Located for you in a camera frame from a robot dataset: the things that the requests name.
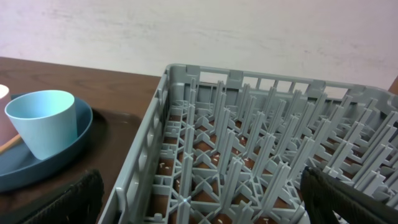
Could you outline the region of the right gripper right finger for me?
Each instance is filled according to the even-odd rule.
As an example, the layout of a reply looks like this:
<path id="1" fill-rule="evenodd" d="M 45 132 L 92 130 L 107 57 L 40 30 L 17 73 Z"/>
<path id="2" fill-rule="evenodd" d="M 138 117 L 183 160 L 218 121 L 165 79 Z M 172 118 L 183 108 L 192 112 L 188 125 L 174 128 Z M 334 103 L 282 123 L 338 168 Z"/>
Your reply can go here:
<path id="1" fill-rule="evenodd" d="M 311 223 L 397 223 L 397 210 L 350 187 L 318 168 L 307 166 L 300 181 L 305 210 Z"/>

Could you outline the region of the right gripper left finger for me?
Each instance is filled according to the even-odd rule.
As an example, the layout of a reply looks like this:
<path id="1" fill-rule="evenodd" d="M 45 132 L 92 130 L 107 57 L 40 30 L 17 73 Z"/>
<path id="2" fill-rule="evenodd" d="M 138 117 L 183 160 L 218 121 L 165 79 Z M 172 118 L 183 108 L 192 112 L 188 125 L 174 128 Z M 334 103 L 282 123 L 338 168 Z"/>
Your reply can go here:
<path id="1" fill-rule="evenodd" d="M 104 183 L 97 169 L 26 206 L 19 223 L 96 223 Z"/>

